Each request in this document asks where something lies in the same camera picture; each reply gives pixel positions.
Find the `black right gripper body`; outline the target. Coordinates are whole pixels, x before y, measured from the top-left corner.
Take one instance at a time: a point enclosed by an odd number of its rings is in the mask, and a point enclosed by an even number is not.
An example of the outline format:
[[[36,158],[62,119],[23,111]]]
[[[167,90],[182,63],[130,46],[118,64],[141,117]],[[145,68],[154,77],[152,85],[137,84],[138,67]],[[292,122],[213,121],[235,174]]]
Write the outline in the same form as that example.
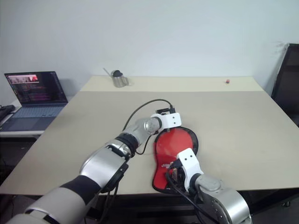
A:
[[[183,171],[183,165],[179,159],[176,159],[171,164],[171,178],[179,188],[184,188],[185,173]]]

